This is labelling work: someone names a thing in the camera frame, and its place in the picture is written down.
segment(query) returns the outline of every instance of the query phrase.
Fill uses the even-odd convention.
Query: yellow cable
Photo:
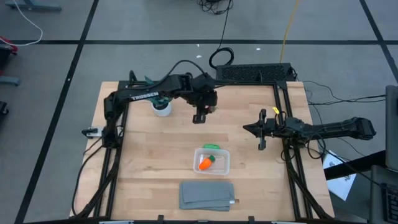
[[[296,4],[294,5],[293,12],[290,15],[289,24],[287,24],[287,27],[286,27],[284,41],[282,43],[282,51],[280,53],[279,63],[282,63],[282,59],[284,57],[286,37],[287,37],[287,34],[289,33],[290,26],[292,25],[293,18],[294,18],[294,13],[296,12],[297,6],[299,5],[299,1],[300,0],[296,0]]]

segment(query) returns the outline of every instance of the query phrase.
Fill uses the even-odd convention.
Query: white cable
[[[32,21],[30,21],[30,19],[26,18],[26,16],[25,16],[25,15],[22,13],[22,11],[19,9],[19,6],[18,6],[18,4],[15,2],[15,0],[12,0],[12,1],[14,2],[15,6],[17,7],[17,9],[18,9],[18,11],[20,12],[20,14],[21,14],[28,22],[30,22],[33,26],[35,26],[36,28],[38,28],[38,29],[40,30],[40,38],[39,38],[38,40],[36,40],[36,41],[33,41],[33,42],[31,42],[31,43],[27,43],[27,44],[12,44],[12,43],[6,42],[6,41],[3,40],[2,38],[0,38],[0,40],[3,41],[4,43],[8,44],[8,45],[16,46],[16,47],[28,46],[28,45],[31,45],[31,44],[36,44],[36,43],[38,43],[39,41],[41,41],[41,40],[42,40],[42,37],[43,37],[43,30],[42,30],[40,27],[38,27],[36,24],[34,24]]]

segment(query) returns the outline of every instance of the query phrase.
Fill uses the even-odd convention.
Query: gray cloth
[[[180,184],[180,209],[229,211],[235,200],[233,184],[228,182],[186,181]]]

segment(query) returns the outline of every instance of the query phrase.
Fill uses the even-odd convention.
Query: black floor line
[[[392,74],[394,75],[394,77],[396,78],[396,80],[398,81],[398,68],[397,65],[394,61],[394,58],[391,56],[391,53],[386,45],[386,42],[384,41],[379,28],[376,25],[376,22],[373,19],[373,16],[371,14],[371,11],[368,8],[368,5],[366,4],[365,0],[359,0],[359,2],[362,5],[362,8],[365,12],[366,17],[368,18],[368,21],[373,29],[374,35],[376,36],[377,40],[380,41],[380,46],[381,49],[383,51],[384,56],[386,57],[387,63],[390,66],[390,69],[392,71]]]
[[[26,44],[33,40],[12,40],[15,44]],[[43,45],[79,44],[79,40],[41,40]],[[282,44],[283,40],[223,40],[223,44]],[[159,44],[219,44],[220,40],[85,40],[84,44],[98,45],[159,45]],[[286,40],[287,45],[398,45],[398,40]]]
[[[91,6],[90,13],[88,14],[86,24],[83,29],[83,33],[81,34],[81,37],[80,37],[80,40],[78,43],[78,47],[76,49],[75,55],[73,56],[73,60],[71,62],[67,77],[65,78],[65,83],[63,84],[62,91],[61,91],[60,97],[58,99],[57,106],[55,107],[55,111],[52,116],[49,129],[47,130],[47,134],[45,135],[43,146],[40,150],[39,158],[37,159],[32,176],[30,177],[29,184],[27,186],[24,198],[22,199],[22,203],[21,203],[21,206],[19,207],[18,214],[17,214],[17,217],[16,217],[14,223],[20,224],[20,223],[23,223],[25,220],[26,213],[29,209],[30,201],[32,200],[37,182],[39,181],[40,173],[42,171],[42,168],[43,168],[43,165],[45,162],[45,158],[47,157],[47,153],[50,148],[51,140],[53,138],[55,128],[57,127],[57,123],[60,118],[61,111],[62,111],[63,105],[65,103],[65,99],[67,97],[68,90],[69,90],[70,84],[72,82],[72,78],[75,73],[77,63],[80,58],[81,50],[83,49],[83,46],[84,46],[84,41],[87,38],[88,30],[90,29],[90,25],[93,20],[94,13],[95,13],[95,10],[98,5],[98,1],[99,0],[94,0],[93,5]]]

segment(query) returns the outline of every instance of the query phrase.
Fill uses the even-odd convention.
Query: black keyboard
[[[381,184],[384,221],[398,224],[398,187]]]

